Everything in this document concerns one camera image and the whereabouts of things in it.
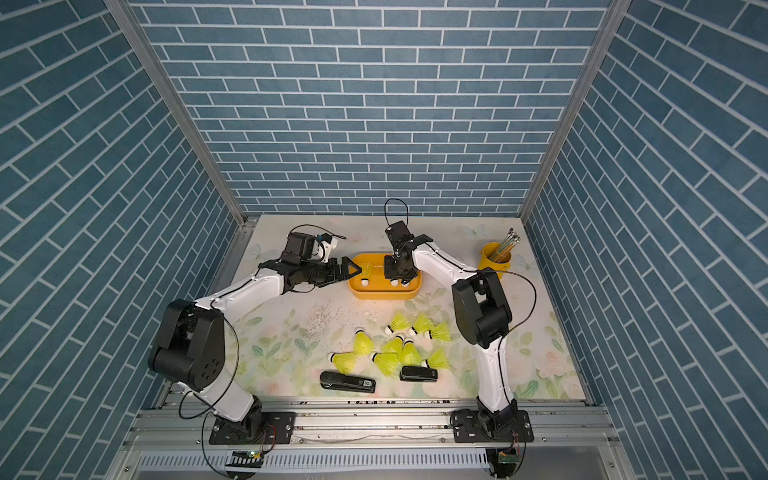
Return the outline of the yellow plastic storage box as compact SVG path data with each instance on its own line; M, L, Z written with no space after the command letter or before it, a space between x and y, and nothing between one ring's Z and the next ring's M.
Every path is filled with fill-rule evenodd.
M373 264L373 275L368 287L362 287L360 277L356 275L348 281L348 286L353 295L359 300L410 300L414 298L422 286L422 274L414 279L411 288L403 288L401 283L397 287L390 284L390 280L384 277L383 266L386 253L361 253L352 261L360 267L361 262Z

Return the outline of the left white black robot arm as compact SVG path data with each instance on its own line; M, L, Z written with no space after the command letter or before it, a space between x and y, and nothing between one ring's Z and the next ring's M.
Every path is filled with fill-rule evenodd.
M292 232L276 259L230 287L194 301L177 299L165 309L148 356L149 369L186 387L208 411L234 425L258 422L257 398L235 381L226 366L226 328L263 303L300 284L323 288L362 272L347 257L334 258L338 236Z

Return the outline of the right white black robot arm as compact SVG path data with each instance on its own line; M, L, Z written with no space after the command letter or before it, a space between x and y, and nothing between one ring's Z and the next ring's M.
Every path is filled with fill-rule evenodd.
M388 225L385 233L392 246L392 253L384 259L387 279L408 283L424 272L452 289L456 325L475 348L478 422L489 436L510 430L522 415L504 359L513 314L498 273L460 262L431 237L413 235L404 221Z

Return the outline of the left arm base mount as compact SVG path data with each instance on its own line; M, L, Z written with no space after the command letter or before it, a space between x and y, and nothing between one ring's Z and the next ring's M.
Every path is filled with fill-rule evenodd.
M295 412L250 412L240 422L216 418L209 437L211 445L289 444L296 420Z

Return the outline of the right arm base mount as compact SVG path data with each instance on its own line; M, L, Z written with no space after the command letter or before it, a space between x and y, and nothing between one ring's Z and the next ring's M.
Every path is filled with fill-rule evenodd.
M534 441L527 411L507 408L501 412L460 409L451 413L449 425L456 443Z

